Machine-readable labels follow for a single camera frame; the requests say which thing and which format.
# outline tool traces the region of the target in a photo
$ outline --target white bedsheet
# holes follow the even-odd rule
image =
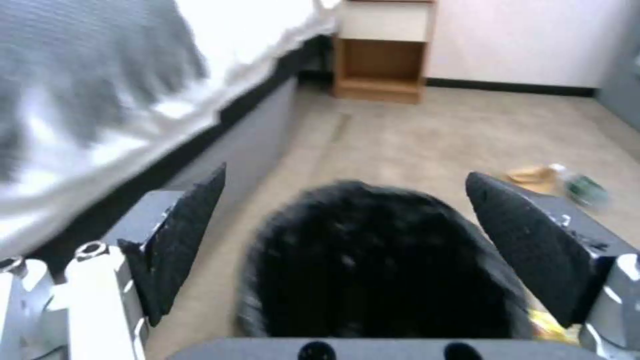
[[[46,96],[28,90],[26,159],[16,181],[0,183],[0,257],[41,246],[117,186],[215,126],[214,114],[266,79],[278,57],[333,31],[340,0],[176,2],[208,66],[205,81],[139,110],[136,121],[101,129],[89,149],[52,126]]]

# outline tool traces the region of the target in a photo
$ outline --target wooden nightstand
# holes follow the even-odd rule
[[[420,102],[436,0],[351,0],[335,37],[336,97]]]

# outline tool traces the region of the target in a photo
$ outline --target green object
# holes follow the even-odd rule
[[[609,194],[602,186],[584,175],[577,175],[565,183],[565,190],[571,200],[584,206],[601,206]]]

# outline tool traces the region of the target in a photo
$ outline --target yellow object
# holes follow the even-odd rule
[[[541,340],[560,341],[563,343],[577,344],[578,339],[569,334],[569,332],[551,316],[544,311],[529,310],[529,319],[533,323],[536,331],[536,338]]]
[[[509,171],[505,178],[527,190],[549,194],[554,192],[557,174],[553,168],[538,166]]]

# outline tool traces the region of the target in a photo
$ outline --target black fluffy toy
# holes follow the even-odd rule
[[[267,219],[241,277],[247,336],[531,337],[512,269],[424,193],[357,181],[305,192]]]

